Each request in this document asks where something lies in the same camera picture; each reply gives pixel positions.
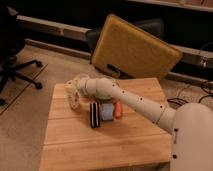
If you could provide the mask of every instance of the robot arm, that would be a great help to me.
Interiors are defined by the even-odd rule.
[[[107,78],[78,77],[69,81],[66,89],[73,108],[78,106],[78,92],[116,98],[172,134],[170,171],[213,170],[213,112],[206,106],[188,103],[176,111],[123,90]]]
[[[84,95],[101,95],[119,99],[171,134],[176,110],[168,106],[123,90],[113,80],[107,78],[80,79],[77,83],[77,89]]]

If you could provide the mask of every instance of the office chair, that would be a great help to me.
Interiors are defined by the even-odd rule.
[[[36,89],[41,89],[42,84],[36,82],[24,75],[18,73],[19,70],[29,65],[36,64],[37,67],[42,67],[42,63],[37,60],[32,60],[23,64],[15,65],[16,55],[25,46],[25,37],[17,24],[17,14],[11,15],[9,8],[0,3],[0,93],[2,92],[8,79],[19,78],[35,85]],[[0,99],[0,105],[4,105],[4,99]]]

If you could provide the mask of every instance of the red object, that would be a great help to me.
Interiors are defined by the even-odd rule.
[[[120,119],[122,117],[122,104],[120,101],[117,101],[115,103],[115,118]]]

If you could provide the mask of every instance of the wooden table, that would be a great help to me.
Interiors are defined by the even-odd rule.
[[[121,80],[122,88],[167,104],[155,78]],[[97,170],[168,162],[171,137],[123,105],[123,117],[91,129],[89,102],[69,108],[63,84],[55,86],[40,171]]]

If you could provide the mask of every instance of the chair base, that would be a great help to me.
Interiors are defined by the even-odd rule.
[[[32,60],[17,66],[13,66],[13,67],[8,67],[8,66],[4,66],[3,65],[3,70],[0,71],[0,76],[2,77],[0,80],[0,93],[3,91],[3,88],[5,86],[5,84],[7,83],[8,79],[11,78],[12,80],[16,80],[16,78],[19,78],[21,80],[27,81],[29,83],[32,83],[35,85],[36,89],[41,89],[42,88],[42,84],[40,82],[36,82],[22,74],[19,74],[17,71],[21,70],[22,68],[25,68],[29,65],[32,64],[36,64],[37,67],[42,67],[42,63],[40,61],[37,60]],[[6,104],[6,102],[4,101],[4,99],[0,99],[0,106]]]

